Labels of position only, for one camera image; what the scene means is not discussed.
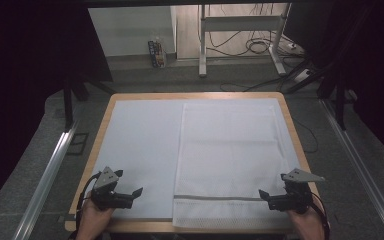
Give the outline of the black metal stand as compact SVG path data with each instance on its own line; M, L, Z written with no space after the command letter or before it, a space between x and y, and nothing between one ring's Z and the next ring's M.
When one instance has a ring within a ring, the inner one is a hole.
M69 132L74 125L72 96L75 96L79 101L86 101L89 97L89 92L85 86L86 83L91 84L92 86L102 90L109 95L116 94L114 89L86 75L79 75L78 77L67 77L64 79L63 83L65 133Z
M333 90L336 90L335 105L335 120L342 130L345 130L344 124L344 105L345 105L345 80L342 77L341 65L338 60L333 60L324 68L316 71L314 74L305 78L301 82L293 85L285 91L285 94L292 94L304 88L316 80L323 78L318 90L317 96L319 99L328 99Z

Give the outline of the white towel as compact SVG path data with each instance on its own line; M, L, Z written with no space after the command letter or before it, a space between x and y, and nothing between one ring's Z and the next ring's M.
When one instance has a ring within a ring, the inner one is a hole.
M183 107L173 225L198 229L287 229L261 190L284 193L280 175L299 161L275 99Z

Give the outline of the white metal desk frame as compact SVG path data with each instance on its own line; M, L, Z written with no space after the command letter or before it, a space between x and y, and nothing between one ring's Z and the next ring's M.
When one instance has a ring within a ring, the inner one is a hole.
M272 62L280 76L286 75L286 70L278 54L280 39L283 34L285 23L290 10L290 3L287 3L280 15L269 16L228 16L228 17L207 17L205 6L201 6L200 14L200 53L199 53L199 76L207 75L206 56L206 34L210 32L228 31L274 31L275 39L268 47Z

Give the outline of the white power strip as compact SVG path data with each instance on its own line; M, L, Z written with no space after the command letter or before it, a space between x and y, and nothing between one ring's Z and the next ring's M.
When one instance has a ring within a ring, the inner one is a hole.
M294 78L294 81L296 83L300 83L302 82L303 80L305 80L306 78L308 78L309 76L311 76L313 74L313 71L310 70L310 69L304 69L301 73L299 73L295 78Z

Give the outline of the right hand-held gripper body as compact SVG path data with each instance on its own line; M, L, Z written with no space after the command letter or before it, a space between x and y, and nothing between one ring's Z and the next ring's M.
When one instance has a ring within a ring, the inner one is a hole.
M304 214L313 204L310 182L324 181L325 178L295 168L286 173L284 195L270 196L268 206L270 210L288 211L294 210L298 214Z

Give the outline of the person's right hand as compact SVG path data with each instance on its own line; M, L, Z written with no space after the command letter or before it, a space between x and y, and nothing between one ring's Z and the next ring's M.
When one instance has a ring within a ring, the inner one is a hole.
M322 221L316 211L310 208L304 214L287 212L294 230L301 240L325 240Z

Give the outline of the person's left hand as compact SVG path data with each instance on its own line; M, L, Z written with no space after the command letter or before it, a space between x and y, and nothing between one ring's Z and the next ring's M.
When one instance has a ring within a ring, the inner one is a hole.
M87 200L82 206L82 217L75 240L95 240L109 224L113 208L100 210L93 201Z

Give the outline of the colourful drink pack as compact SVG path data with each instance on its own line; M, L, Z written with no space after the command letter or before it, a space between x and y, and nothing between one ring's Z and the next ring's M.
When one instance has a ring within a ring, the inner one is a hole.
M166 66L166 52L160 39L148 42L148 50L151 63L154 68L164 68Z

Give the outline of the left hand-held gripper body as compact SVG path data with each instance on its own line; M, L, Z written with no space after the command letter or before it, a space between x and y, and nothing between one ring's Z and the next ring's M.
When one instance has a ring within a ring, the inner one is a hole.
M115 191L119 178L109 167L105 167L100 173L91 191L91 200L100 210L132 207L134 201L132 194L120 194Z

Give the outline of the white cabinet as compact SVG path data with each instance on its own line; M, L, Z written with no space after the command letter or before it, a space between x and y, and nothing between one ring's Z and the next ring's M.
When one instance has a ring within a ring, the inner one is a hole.
M175 53L176 9L170 6L89 8L95 31L107 57L148 54L148 42L158 40Z

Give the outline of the black curtain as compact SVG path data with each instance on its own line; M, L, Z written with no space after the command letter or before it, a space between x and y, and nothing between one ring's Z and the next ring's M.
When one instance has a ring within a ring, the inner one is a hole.
M46 99L69 83L112 79L86 6L0 0L0 190L44 115Z
M294 3L284 34L329 70L318 96L353 91L356 113L384 144L384 0Z

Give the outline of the aluminium floor rail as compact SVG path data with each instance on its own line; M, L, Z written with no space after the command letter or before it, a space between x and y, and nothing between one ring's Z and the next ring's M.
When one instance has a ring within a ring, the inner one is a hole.
M11 240L29 240L78 124L79 121L74 120L70 127L61 134Z
M365 191L367 192L369 199L371 200L374 208L377 211L383 225L384 225L384 195L380 191L378 185L375 183L373 177L371 176L368 168L363 162L362 157L357 151L354 143L348 135L348 132L344 130L340 124L337 122L334 116L334 107L328 100L320 100L319 103L324 109L325 115L334 130L336 136L338 137L340 143L342 144L348 159L350 160L360 182L362 183Z

